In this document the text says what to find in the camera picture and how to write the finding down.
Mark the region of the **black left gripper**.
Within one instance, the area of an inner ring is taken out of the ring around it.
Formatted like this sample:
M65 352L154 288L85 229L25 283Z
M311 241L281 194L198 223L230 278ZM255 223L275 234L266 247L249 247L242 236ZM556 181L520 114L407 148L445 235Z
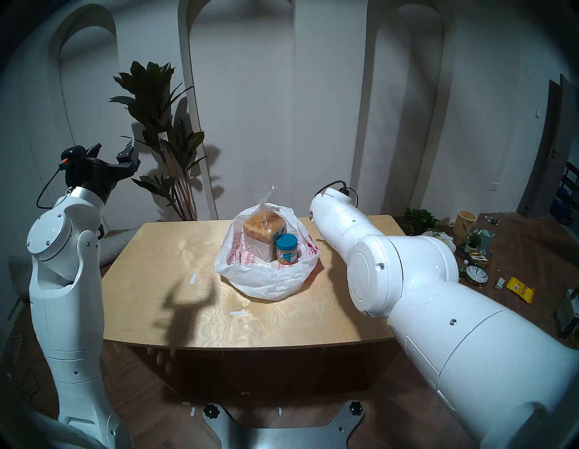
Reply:
M134 140L128 141L117 154L115 165L97 158L101 147L101 143L97 143L88 150L82 146L66 149L61 153L60 169L65 171L67 187L89 190L106 204L117 183L137 172L140 159Z

